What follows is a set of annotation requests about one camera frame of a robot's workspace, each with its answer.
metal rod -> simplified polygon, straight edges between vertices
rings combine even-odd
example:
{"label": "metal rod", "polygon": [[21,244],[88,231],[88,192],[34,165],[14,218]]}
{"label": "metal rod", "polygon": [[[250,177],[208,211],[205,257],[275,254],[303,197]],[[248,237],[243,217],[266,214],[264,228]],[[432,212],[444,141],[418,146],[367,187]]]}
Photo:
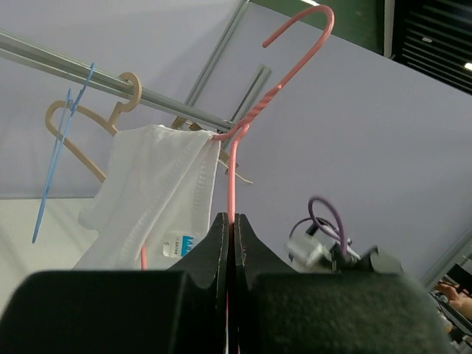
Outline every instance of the metal rod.
{"label": "metal rod", "polygon": [[[251,80],[251,84],[249,85],[246,94],[244,94],[244,97],[241,100],[239,106],[236,108],[236,111],[233,113],[230,122],[233,122],[235,124],[247,115],[249,110],[254,105],[257,96],[259,96],[260,92],[264,88],[264,85],[267,83],[267,80],[271,76],[271,74],[272,70],[268,66],[260,64],[257,67],[256,73],[254,74]],[[225,149],[230,142],[231,139],[226,140],[222,145],[223,149]]]}
{"label": "metal rod", "polygon": [[220,56],[223,54],[223,51],[226,48],[229,40],[235,33],[235,30],[238,24],[243,19],[244,13],[249,7],[251,0],[241,0],[238,6],[236,7],[235,12],[233,13],[229,23],[226,25],[226,28],[223,31],[219,41],[216,43],[215,48],[212,51],[212,54],[209,56],[208,61],[206,62],[204,68],[202,69],[198,79],[193,85],[188,97],[185,100],[185,103],[188,105],[195,105],[198,98],[200,97],[201,92],[203,91],[205,85],[208,82],[209,77],[213,73],[213,70],[216,67],[216,63],[220,59]]}
{"label": "metal rod", "polygon": [[[90,71],[88,64],[31,44],[1,29],[0,57],[76,83],[84,83]],[[133,93],[130,83],[101,70],[95,70],[90,87],[124,98],[130,98]],[[222,131],[233,126],[231,122],[147,89],[142,90],[140,103]]]}
{"label": "metal rod", "polygon": [[426,289],[431,289],[455,263],[461,260],[462,254],[468,254],[472,246],[472,230],[468,230],[421,279]]}

pink wire hanger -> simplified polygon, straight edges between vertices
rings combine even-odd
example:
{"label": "pink wire hanger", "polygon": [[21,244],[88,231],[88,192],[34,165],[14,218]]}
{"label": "pink wire hanger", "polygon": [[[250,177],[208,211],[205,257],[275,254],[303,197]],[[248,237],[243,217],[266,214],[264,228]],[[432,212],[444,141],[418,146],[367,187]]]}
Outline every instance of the pink wire hanger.
{"label": "pink wire hanger", "polygon": [[310,15],[311,13],[324,13],[327,16],[327,24],[324,28],[322,36],[315,43],[315,45],[308,51],[307,54],[288,72],[288,74],[273,88],[271,88],[264,97],[256,104],[255,107],[245,116],[242,120],[239,121],[228,133],[219,134],[213,136],[213,140],[227,140],[231,139],[239,130],[240,133],[236,135],[233,143],[231,145],[231,150],[229,154],[229,172],[228,172],[228,219],[230,225],[230,232],[232,232],[232,227],[235,223],[236,215],[236,155],[237,155],[237,146],[240,141],[248,132],[251,127],[251,123],[255,117],[257,117],[260,112],[263,111],[265,107],[272,101],[275,95],[291,80],[293,76],[320,50],[320,48],[325,44],[326,40],[331,34],[334,26],[334,13],[330,7],[326,5],[318,5],[309,7],[306,10],[296,14],[293,18],[288,20],[284,25],[282,25],[277,31],[274,32],[264,43],[263,47],[266,48],[271,45],[282,33],[284,33],[287,28],[292,24],[297,22],[299,19]]}

blue plastic hanger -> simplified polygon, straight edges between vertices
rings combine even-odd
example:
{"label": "blue plastic hanger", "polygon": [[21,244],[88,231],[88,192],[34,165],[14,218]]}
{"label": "blue plastic hanger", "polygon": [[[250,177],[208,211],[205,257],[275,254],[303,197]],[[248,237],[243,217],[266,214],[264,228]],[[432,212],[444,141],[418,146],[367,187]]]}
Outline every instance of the blue plastic hanger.
{"label": "blue plastic hanger", "polygon": [[[38,218],[36,219],[35,231],[33,232],[33,235],[32,235],[33,243],[35,243],[38,238],[39,228],[41,226],[41,221],[43,220],[44,208],[46,206],[46,200],[49,195],[49,190],[51,189],[52,181],[54,180],[54,174],[56,171],[56,167],[58,166],[58,161],[59,161],[60,153],[62,152],[62,149],[64,146],[64,141],[66,140],[67,133],[69,132],[72,117],[74,116],[74,113],[77,110],[77,107],[79,106],[79,102],[83,96],[83,92],[86,90],[87,86],[90,83],[90,79],[94,73],[94,70],[95,70],[95,64],[93,63],[90,65],[90,72],[87,76],[85,83],[83,84],[83,87],[79,91],[79,94],[77,95],[77,98],[75,99],[75,101],[71,100],[71,89],[67,91],[66,104],[64,105],[62,114],[60,116],[58,134],[56,135],[54,147],[52,149],[51,160],[49,161],[49,168],[47,171],[46,183],[44,184],[43,196],[41,197],[41,205],[39,206]],[[71,113],[69,115],[69,119],[67,120],[66,128],[64,129],[64,133],[62,135],[62,139],[60,140],[60,144],[58,144],[60,130],[62,128],[64,117],[66,116],[67,105],[69,103],[71,103],[71,109],[70,109]]]}

white fabric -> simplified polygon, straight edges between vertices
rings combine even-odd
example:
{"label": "white fabric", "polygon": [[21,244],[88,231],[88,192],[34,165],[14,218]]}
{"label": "white fabric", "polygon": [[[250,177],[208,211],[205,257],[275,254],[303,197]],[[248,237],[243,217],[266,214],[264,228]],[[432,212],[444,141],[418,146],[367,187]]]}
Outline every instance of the white fabric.
{"label": "white fabric", "polygon": [[107,178],[79,215],[99,237],[74,268],[139,268],[144,241],[148,268],[168,268],[178,258],[164,256],[165,240],[203,238],[221,145],[213,134],[162,125],[117,133]]}

person's hand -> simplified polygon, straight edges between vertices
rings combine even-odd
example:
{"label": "person's hand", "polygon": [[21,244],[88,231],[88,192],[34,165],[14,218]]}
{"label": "person's hand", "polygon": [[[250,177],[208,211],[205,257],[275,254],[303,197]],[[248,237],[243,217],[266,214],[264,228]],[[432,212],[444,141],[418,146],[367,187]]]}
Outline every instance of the person's hand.
{"label": "person's hand", "polygon": [[451,306],[456,310],[462,307],[462,300],[464,298],[457,293],[456,287],[445,282],[441,282],[434,287],[434,290],[438,290],[446,295],[446,297],[449,299],[449,304],[451,304]]}

